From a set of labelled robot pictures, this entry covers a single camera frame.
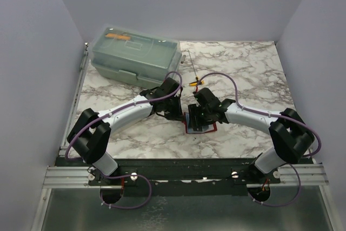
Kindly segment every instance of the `yellow tool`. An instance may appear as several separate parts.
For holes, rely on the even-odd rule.
[[[199,81],[199,78],[198,78],[198,76],[197,76],[194,63],[192,62],[190,50],[188,50],[188,53],[189,53],[189,56],[190,56],[190,60],[191,60],[192,67],[193,67],[194,72],[195,72],[195,75],[196,75],[196,81],[193,81],[193,82],[189,83],[188,86],[190,86],[190,87],[195,87],[195,86],[197,86],[197,83],[198,83],[198,81]]]
[[[107,38],[115,38],[115,39],[118,39],[118,40],[125,40],[125,41],[131,40],[130,36],[118,35],[118,34],[112,34],[112,33],[106,34],[105,37],[107,37]]]

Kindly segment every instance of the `gray wall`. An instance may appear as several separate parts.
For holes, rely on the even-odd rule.
[[[302,0],[277,48],[296,107],[320,133],[323,161],[346,227],[346,0]]]
[[[187,40],[278,40],[301,0],[64,0],[83,39],[104,23]]]
[[[0,229],[29,230],[84,44],[62,0],[0,0],[0,21]]]

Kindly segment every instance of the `small box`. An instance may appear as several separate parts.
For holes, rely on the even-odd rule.
[[[177,71],[180,42],[107,25],[93,42],[91,64],[104,77],[151,89]]]

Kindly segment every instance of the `white marble surface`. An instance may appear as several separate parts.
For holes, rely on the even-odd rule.
[[[187,58],[180,65],[183,84],[195,80],[188,58],[190,50],[198,76],[222,71],[232,76],[244,105],[268,110],[294,108],[273,42],[181,42]],[[232,83],[223,76],[205,79],[220,99],[234,98]],[[185,87],[183,111],[195,103],[194,88]],[[138,95],[140,88],[102,77],[89,64],[78,104],[77,117],[86,108],[109,109]],[[218,131],[188,135],[184,124],[152,115],[121,133],[111,136],[107,151],[114,158],[223,158],[256,157],[272,146],[266,134],[236,124],[218,124]],[[76,157],[72,149],[71,157]]]

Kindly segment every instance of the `yellow screwdriver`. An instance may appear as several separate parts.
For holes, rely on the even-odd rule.
[[[191,83],[188,84],[188,86],[190,87],[195,87],[197,86],[197,83],[199,81],[199,78],[197,76],[197,73],[196,73],[196,70],[195,70],[195,66],[194,66],[194,63],[192,62],[192,58],[191,58],[191,54],[190,54],[190,50],[188,50],[188,53],[189,53],[189,56],[190,56],[190,60],[191,60],[191,64],[192,64],[192,68],[194,69],[194,72],[195,72],[195,75],[196,75],[196,81],[193,81]]]

